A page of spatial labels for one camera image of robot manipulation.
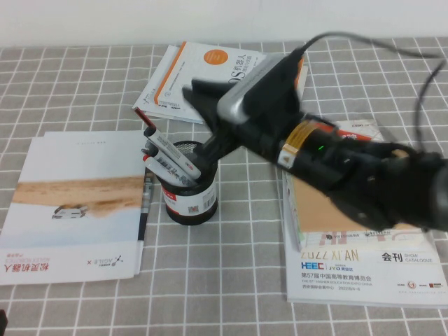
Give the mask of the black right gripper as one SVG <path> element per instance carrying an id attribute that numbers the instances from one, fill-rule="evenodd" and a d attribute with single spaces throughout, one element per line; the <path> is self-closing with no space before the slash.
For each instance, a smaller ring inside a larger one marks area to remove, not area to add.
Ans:
<path id="1" fill-rule="evenodd" d="M 301 111 L 270 112 L 243 125 L 231 125 L 217 113 L 219 99 L 231 88 L 231 83 L 193 79 L 191 88 L 182 89 L 183 98 L 200 114 L 212 132 L 212 137 L 206 142 L 206 163 L 213 164 L 244 146 L 278 165 L 281 147 L 305 114 Z"/>

